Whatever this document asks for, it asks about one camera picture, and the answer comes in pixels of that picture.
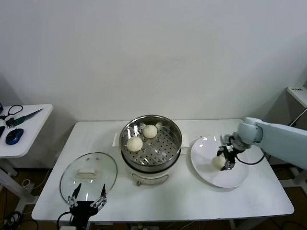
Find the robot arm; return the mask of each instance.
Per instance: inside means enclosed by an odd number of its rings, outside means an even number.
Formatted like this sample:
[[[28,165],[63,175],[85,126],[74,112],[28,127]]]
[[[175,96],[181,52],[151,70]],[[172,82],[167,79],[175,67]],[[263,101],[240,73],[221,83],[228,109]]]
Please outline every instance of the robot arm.
[[[100,197],[95,201],[77,201],[78,193],[80,192],[81,183],[73,191],[72,196],[68,197],[68,203],[70,205],[72,221],[71,226],[64,226],[60,230],[84,230],[86,229],[88,220],[91,216],[96,215],[106,204],[106,185],[104,184]],[[59,229],[59,219],[57,221],[57,229]]]
[[[221,138],[222,146],[217,155],[224,154],[225,167],[230,170],[234,166],[237,154],[258,146],[268,154],[289,162],[302,169],[307,169],[307,131],[298,128],[271,124],[260,119],[247,117],[239,124],[237,132]]]

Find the computer mouse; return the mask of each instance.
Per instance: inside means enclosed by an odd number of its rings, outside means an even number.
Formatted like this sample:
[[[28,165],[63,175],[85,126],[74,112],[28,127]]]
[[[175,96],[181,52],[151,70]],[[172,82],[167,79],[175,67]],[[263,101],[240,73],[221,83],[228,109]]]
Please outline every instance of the computer mouse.
[[[5,143],[8,145],[14,145],[20,140],[23,134],[24,130],[22,128],[16,128],[8,133],[5,139]]]

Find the floor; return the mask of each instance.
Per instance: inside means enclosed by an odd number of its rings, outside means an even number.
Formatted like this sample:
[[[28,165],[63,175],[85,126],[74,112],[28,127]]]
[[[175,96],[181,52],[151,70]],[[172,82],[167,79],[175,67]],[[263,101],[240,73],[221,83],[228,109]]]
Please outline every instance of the floor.
[[[277,177],[279,179],[292,179],[293,176],[291,172],[285,166],[273,166],[273,170],[275,171]],[[18,183],[22,183],[24,179],[30,179],[31,182],[35,184],[40,184],[45,176],[47,171],[19,171],[18,175],[15,177],[15,180]],[[35,189],[32,194],[39,195],[43,189],[42,184],[40,187]],[[258,225],[255,230],[280,230],[281,225],[285,221],[294,221],[303,226],[305,228],[300,227],[296,224],[286,224],[283,230],[303,230],[307,229],[307,197],[305,196],[304,192],[300,188],[286,188],[286,193],[290,197],[294,207],[295,212],[290,216],[283,216],[283,217],[274,217],[269,218],[266,221],[262,222]],[[2,189],[0,192],[0,229],[3,225],[3,215],[4,215],[4,207],[5,207],[5,200],[6,200],[6,189]],[[19,198],[16,197],[10,191],[7,192],[7,206],[5,210],[5,214],[8,215],[15,210],[17,206]],[[34,206],[27,206],[23,214],[23,220],[31,219],[31,210]],[[190,222],[158,222],[158,223],[144,223],[144,226],[159,226],[161,230],[179,230],[183,226],[189,224]],[[51,222],[39,222],[39,229],[40,230],[56,230],[55,223]],[[116,223],[113,226],[96,226],[92,225],[91,230],[97,229],[104,229],[104,230],[128,230],[132,226],[135,226],[135,223]],[[191,223],[189,226],[184,228],[184,230],[230,230],[230,225],[228,220],[217,220],[217,221],[201,221],[201,222],[194,222]],[[23,223],[18,230],[36,230],[36,225],[34,222],[28,221]]]

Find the stainless steel pot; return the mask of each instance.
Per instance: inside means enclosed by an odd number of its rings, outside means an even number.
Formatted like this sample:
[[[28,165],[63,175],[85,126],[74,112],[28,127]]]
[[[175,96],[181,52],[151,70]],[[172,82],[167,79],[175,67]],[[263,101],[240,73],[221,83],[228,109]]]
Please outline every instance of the stainless steel pot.
[[[157,127],[156,137],[144,137],[143,129],[146,125]],[[131,137],[142,139],[143,148],[140,151],[128,150],[127,141]],[[179,158],[182,135],[172,120],[159,115],[145,115],[130,121],[123,128],[119,143],[122,157],[132,169],[141,173],[160,173],[170,168]]]

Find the small white table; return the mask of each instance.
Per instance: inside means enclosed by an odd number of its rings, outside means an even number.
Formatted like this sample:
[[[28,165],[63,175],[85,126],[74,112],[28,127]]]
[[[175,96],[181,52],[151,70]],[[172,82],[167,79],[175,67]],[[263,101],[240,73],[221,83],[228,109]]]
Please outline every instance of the small white table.
[[[35,112],[39,109],[43,109],[38,114],[36,114],[31,119],[25,121],[24,123],[18,125],[16,128],[23,128],[24,134],[20,138],[19,142],[15,145],[7,145],[5,143],[5,138],[8,133],[15,128],[5,128],[1,138],[0,138],[0,183],[1,186],[6,187],[11,192],[20,197],[20,201],[17,205],[16,211],[22,213],[25,205],[35,204],[38,196],[33,196],[31,190],[34,184],[31,184],[27,189],[20,186],[15,182],[11,176],[16,176],[17,172],[12,168],[11,164],[6,160],[7,158],[17,158],[24,156],[31,148],[33,142],[35,141],[39,131],[43,127],[44,123],[48,119],[53,106],[51,104],[38,104],[38,105],[24,105],[24,109],[14,116],[15,119]],[[7,114],[10,107],[4,107],[2,114]]]
[[[307,88],[305,86],[291,86],[287,88],[287,91],[304,108],[307,108]],[[280,180],[280,183],[283,185],[284,188],[300,187],[307,195],[307,170],[299,172],[296,167],[290,167],[290,171],[295,176],[295,178],[288,180]]]
[[[241,120],[175,121],[189,137],[190,145],[206,135],[230,134]],[[202,180],[191,166],[189,154],[181,155],[176,170],[160,185],[137,187],[126,172],[120,150],[112,147],[115,133],[127,122],[79,122],[56,162],[32,212],[33,219],[55,221],[69,210],[59,191],[61,176],[76,158],[90,152],[110,154],[118,177],[107,204],[90,222],[145,222],[255,218],[239,229],[249,229],[263,217],[288,215],[294,208],[270,165],[264,159],[249,168],[247,179],[237,188],[223,189]],[[262,157],[257,147],[246,151],[249,162]],[[69,215],[62,220],[68,221]]]

